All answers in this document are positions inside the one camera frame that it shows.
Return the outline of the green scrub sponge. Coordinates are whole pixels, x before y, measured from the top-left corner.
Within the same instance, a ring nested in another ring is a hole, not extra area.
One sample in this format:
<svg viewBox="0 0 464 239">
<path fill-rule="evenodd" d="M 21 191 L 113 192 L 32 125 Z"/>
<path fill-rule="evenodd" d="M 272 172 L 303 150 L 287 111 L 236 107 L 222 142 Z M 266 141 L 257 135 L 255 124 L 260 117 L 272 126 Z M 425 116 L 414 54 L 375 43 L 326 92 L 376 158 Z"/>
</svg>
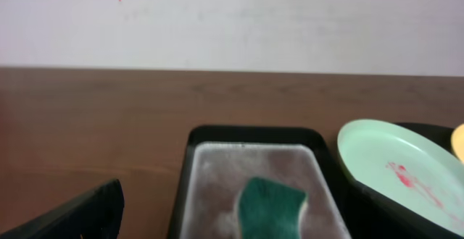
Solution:
<svg viewBox="0 0 464 239">
<path fill-rule="evenodd" d="M 253 177 L 238 202 L 241 238 L 300 239 L 300 214 L 306 200 L 303 190 Z"/>
</svg>

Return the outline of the yellow plate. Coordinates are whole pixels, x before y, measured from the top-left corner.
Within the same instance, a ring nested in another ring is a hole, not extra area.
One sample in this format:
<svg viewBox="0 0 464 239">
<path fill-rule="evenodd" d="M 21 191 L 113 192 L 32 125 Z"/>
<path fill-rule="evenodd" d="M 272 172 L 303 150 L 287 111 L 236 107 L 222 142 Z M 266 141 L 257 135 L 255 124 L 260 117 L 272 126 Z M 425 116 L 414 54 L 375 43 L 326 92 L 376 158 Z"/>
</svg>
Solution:
<svg viewBox="0 0 464 239">
<path fill-rule="evenodd" d="M 456 127 L 451 134 L 451 147 L 454 155 L 464 162 L 464 124 Z"/>
</svg>

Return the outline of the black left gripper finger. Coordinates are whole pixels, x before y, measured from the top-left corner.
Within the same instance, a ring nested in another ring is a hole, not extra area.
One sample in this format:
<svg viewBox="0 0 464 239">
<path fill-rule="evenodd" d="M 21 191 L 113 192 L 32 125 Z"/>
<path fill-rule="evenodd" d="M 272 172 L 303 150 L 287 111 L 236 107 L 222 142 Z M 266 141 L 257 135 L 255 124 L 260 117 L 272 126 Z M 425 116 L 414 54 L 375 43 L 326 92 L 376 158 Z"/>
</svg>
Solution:
<svg viewBox="0 0 464 239">
<path fill-rule="evenodd" d="M 120 181 L 112 179 L 2 233 L 1 239 L 117 238 L 124 206 Z"/>
</svg>

